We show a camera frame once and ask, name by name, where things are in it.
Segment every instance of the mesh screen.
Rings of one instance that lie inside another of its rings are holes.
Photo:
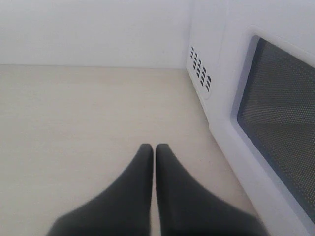
[[[315,223],[315,69],[260,39],[237,120]]]

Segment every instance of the black object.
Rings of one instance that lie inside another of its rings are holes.
[[[194,180],[169,145],[158,145],[156,156],[162,236],[267,235],[254,217],[223,202]]]
[[[142,144],[136,156],[104,192],[60,217],[47,236],[148,236],[153,150]]]
[[[315,223],[315,68],[260,39],[237,120]]]

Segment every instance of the microwave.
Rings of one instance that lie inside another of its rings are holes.
[[[196,0],[187,71],[271,235],[315,235],[315,1]]]

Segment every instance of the beige floor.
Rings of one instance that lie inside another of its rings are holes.
[[[0,66],[0,131],[1,236],[45,235],[106,188],[141,143],[169,143],[207,189],[255,214],[184,70]]]

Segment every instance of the floor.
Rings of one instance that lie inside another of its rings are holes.
[[[0,235],[43,236],[141,143],[169,143],[207,189],[256,214],[185,70],[0,66]],[[159,235],[152,199],[152,235]]]

